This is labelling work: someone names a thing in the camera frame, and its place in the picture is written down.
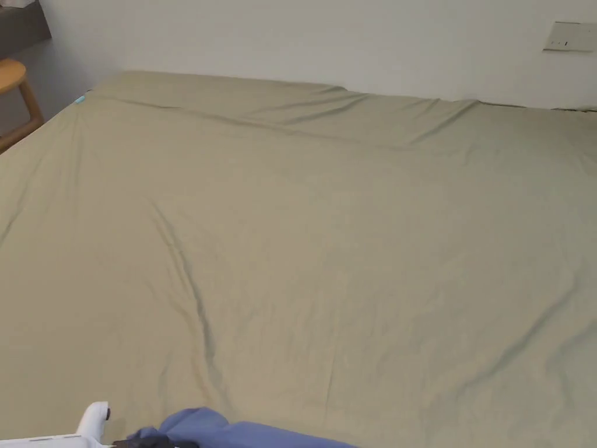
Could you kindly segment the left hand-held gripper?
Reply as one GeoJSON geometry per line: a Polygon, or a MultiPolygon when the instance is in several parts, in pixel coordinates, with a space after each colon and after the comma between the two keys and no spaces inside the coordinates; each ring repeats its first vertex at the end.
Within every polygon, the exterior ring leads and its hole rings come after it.
{"type": "Polygon", "coordinates": [[[73,434],[44,435],[15,439],[14,447],[128,447],[157,448],[169,447],[169,438],[160,433],[136,434],[123,440],[116,440],[111,445],[101,443],[105,425],[110,419],[111,410],[107,401],[90,404],[73,434]]]}

